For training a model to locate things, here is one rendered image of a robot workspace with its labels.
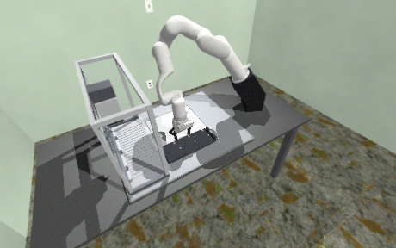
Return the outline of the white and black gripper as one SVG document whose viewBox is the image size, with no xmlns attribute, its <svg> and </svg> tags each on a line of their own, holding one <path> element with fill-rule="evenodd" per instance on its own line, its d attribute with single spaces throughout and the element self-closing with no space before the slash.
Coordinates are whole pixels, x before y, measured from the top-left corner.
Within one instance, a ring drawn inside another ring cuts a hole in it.
<svg viewBox="0 0 396 248">
<path fill-rule="evenodd" d="M 191 130 L 191 127 L 188 127 L 188 128 L 185 128 L 185 129 L 183 129 L 183 130 L 181 130 L 181 131 L 179 131 L 178 130 L 178 128 L 177 128 L 177 125 L 179 125 L 179 123 L 174 119 L 174 117 L 172 118 L 172 129 L 169 131 L 169 133 L 171 134 L 171 135 L 175 135 L 174 136 L 174 138 L 175 138 L 175 140 L 177 140 L 177 134 L 178 133 L 180 133 L 180 132 L 182 132 L 182 131 L 184 131 L 184 130 L 186 130 L 187 129 L 187 131 L 188 131 L 188 134 L 190 134 L 191 132 L 190 132 L 190 130 Z M 173 132 L 174 131 L 174 132 Z"/>
</svg>

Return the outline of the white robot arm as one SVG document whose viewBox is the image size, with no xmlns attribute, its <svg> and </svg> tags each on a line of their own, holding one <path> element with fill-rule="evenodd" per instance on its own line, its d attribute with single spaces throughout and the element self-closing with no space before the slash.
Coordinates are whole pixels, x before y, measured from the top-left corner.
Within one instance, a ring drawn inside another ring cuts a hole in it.
<svg viewBox="0 0 396 248">
<path fill-rule="evenodd" d="M 179 34 L 195 41 L 204 53 L 219 59 L 231 74 L 232 81 L 235 84 L 244 81 L 248 77 L 250 73 L 248 67 L 250 67 L 251 63 L 243 66 L 225 37 L 221 35 L 214 37 L 208 29 L 183 16 L 172 16 L 161 29 L 155 42 L 157 45 L 154 44 L 152 48 L 152 56 L 157 62 L 159 71 L 156 83 L 158 99 L 163 106 L 171 105 L 174 119 L 179 123 L 177 128 L 181 131 L 194 126 L 194 122 L 192 120 L 189 121 L 186 117 L 188 111 L 185 109 L 183 92 L 181 90 L 172 90 L 162 93 L 161 90 L 162 82 L 174 72 L 169 49 L 172 41 Z M 164 42 L 167 46 L 158 42 Z"/>
</svg>

